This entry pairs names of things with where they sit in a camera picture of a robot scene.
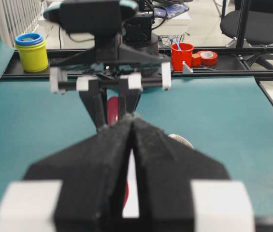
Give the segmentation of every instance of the white fence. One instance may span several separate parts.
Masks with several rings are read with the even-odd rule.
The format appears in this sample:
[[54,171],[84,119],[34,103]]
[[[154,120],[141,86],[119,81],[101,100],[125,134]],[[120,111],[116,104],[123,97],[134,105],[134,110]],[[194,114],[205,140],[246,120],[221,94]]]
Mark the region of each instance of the white fence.
[[14,47],[17,35],[36,30],[44,2],[0,0],[0,35],[8,46]]

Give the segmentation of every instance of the red object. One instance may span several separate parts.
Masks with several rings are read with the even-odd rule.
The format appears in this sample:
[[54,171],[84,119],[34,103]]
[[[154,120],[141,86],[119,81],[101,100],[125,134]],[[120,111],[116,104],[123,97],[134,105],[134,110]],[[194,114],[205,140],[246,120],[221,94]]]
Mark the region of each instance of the red object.
[[[112,125],[118,121],[118,97],[111,97],[107,101],[107,117],[108,117],[108,124]],[[126,191],[125,197],[123,200],[123,207],[126,206],[129,197],[129,186],[128,181],[126,184]]]
[[192,54],[192,67],[199,67],[201,65],[201,56],[199,54]]
[[214,66],[218,62],[218,55],[212,51],[199,51],[197,54],[201,56],[202,65]]
[[176,44],[173,44],[171,46],[172,66],[174,71],[178,71],[178,72],[183,70],[183,61],[185,61],[186,64],[189,67],[191,67],[192,51],[194,49],[194,46],[189,43],[179,43],[179,46],[182,51],[178,50],[178,47]]

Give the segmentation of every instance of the red cup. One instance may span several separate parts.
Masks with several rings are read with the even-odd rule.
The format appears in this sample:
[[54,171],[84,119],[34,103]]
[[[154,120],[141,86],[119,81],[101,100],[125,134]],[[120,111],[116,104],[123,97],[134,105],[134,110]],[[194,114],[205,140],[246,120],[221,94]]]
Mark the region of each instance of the red cup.
[[179,43],[182,51],[178,50],[177,44],[171,46],[172,51],[172,66],[174,71],[183,70],[183,61],[191,67],[192,63],[192,51],[194,46],[190,43]]

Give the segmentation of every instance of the yellow cup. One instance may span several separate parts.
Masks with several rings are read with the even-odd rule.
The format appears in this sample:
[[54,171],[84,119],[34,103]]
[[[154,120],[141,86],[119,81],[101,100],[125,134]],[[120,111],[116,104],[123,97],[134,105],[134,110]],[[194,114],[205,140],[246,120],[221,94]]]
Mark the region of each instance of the yellow cup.
[[43,40],[38,46],[17,46],[20,61],[25,71],[35,73],[48,67],[46,41]]

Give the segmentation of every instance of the stacked cups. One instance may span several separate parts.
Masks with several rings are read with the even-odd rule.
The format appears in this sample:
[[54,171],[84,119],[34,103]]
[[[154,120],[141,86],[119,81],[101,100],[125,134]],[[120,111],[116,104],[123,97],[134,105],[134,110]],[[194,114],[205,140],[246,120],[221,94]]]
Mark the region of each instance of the stacked cups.
[[18,35],[15,39],[20,60],[25,71],[43,71],[48,67],[46,41],[39,33]]

